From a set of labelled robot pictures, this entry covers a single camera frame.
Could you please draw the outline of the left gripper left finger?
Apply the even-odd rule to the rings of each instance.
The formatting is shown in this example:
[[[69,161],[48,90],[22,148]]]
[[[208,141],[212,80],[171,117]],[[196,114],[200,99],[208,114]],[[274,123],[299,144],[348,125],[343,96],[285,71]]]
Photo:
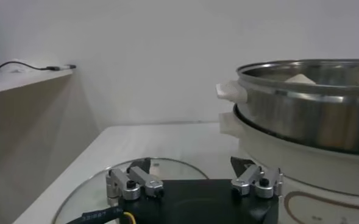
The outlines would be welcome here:
[[[164,196],[163,181],[151,175],[151,159],[132,161],[125,171],[111,168],[105,174],[107,203],[114,206],[120,198],[125,201],[138,200],[142,195],[149,198]]]

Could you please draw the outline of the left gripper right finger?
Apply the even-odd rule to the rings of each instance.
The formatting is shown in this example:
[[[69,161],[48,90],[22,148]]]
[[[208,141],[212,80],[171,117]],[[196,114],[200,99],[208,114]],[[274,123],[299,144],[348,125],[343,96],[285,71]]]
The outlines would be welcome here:
[[[230,163],[236,174],[231,186],[240,197],[249,195],[251,190],[263,199],[282,195],[283,173],[279,168],[264,170],[250,159],[234,156],[230,158]]]

